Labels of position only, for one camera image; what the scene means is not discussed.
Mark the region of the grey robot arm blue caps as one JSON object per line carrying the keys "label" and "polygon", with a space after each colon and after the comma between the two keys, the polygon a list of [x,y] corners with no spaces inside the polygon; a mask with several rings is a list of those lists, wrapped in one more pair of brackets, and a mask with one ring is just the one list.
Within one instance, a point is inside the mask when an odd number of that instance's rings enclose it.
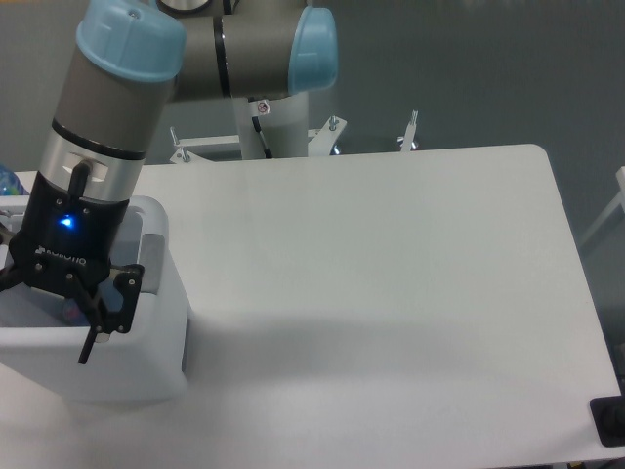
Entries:
{"label": "grey robot arm blue caps", "polygon": [[165,105],[243,99],[260,118],[272,100],[331,87],[332,13],[308,1],[93,1],[21,227],[3,229],[12,261],[1,286],[73,300],[97,338],[132,327],[145,270],[110,252]]}

